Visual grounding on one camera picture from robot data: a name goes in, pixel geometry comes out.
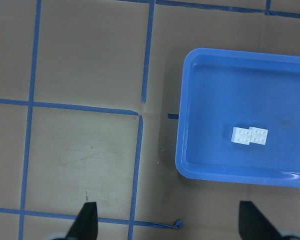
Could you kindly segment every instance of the white block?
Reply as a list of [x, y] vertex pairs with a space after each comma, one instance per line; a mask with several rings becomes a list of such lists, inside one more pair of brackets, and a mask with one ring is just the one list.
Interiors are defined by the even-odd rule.
[[267, 141], [268, 130], [257, 128], [257, 127], [249, 127], [251, 130], [251, 139], [250, 142], [254, 144], [262, 144], [265, 145]]
[[231, 142], [237, 143], [237, 144], [249, 145], [250, 137], [251, 137], [250, 129], [234, 127], [233, 131], [232, 131]]

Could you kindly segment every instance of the blue plastic bin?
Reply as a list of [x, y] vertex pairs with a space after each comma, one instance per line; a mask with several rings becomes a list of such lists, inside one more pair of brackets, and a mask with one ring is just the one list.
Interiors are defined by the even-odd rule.
[[[231, 142], [233, 127], [268, 129], [266, 144]], [[190, 52], [175, 164], [190, 179], [300, 187], [300, 57]]]

